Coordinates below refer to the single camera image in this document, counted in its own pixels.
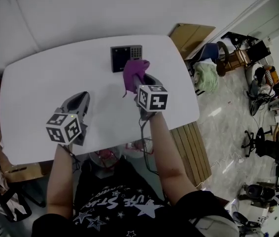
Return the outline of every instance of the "wooden board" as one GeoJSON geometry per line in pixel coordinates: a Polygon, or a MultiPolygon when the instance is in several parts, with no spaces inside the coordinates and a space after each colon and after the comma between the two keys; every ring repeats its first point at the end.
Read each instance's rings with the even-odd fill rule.
{"type": "Polygon", "coordinates": [[[194,130],[196,132],[196,135],[197,135],[197,138],[198,138],[201,150],[202,150],[203,159],[205,161],[206,169],[207,169],[209,177],[210,177],[212,175],[212,171],[210,169],[209,158],[208,158],[207,152],[205,150],[205,146],[203,143],[203,139],[202,139],[198,124],[196,122],[193,122],[192,124],[193,124],[194,130]]]}
{"type": "Polygon", "coordinates": [[[170,38],[185,59],[214,29],[214,26],[179,23],[170,34],[170,38]]]}
{"type": "Polygon", "coordinates": [[[171,134],[189,179],[193,185],[198,186],[211,176],[211,170],[197,123],[173,129],[171,134]]]}

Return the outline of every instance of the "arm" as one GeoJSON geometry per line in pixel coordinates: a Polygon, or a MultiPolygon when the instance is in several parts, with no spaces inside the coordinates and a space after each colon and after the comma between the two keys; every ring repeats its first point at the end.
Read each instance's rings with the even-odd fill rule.
{"type": "Polygon", "coordinates": [[[172,205],[197,189],[185,173],[181,156],[174,144],[162,113],[150,119],[154,155],[162,187],[172,205]]]}
{"type": "Polygon", "coordinates": [[[58,145],[47,185],[47,213],[70,218],[72,216],[72,159],[58,145]]]}

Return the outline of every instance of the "white cube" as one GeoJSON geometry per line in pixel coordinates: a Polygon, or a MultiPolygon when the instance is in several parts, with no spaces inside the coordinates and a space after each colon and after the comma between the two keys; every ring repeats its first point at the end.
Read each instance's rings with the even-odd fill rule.
{"type": "Polygon", "coordinates": [[[168,92],[162,85],[140,85],[137,104],[147,112],[160,112],[166,109],[168,92]]]}
{"type": "Polygon", "coordinates": [[[46,123],[50,139],[61,145],[69,145],[81,133],[77,114],[54,113],[46,123]]]}

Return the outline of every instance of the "black square device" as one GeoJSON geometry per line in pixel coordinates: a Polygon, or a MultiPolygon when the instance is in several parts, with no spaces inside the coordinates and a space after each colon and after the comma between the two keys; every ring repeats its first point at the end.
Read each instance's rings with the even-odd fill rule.
{"type": "Polygon", "coordinates": [[[128,60],[142,58],[141,45],[126,45],[111,47],[111,67],[112,72],[121,72],[128,60]]]}

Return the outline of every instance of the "purple cloth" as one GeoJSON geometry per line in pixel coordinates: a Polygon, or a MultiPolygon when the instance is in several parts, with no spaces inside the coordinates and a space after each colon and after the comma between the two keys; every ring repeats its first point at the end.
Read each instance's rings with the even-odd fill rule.
{"type": "Polygon", "coordinates": [[[145,70],[148,69],[149,64],[149,61],[146,60],[127,61],[123,71],[125,95],[127,90],[136,94],[136,88],[133,80],[134,76],[138,76],[141,83],[144,84],[145,70]]]}

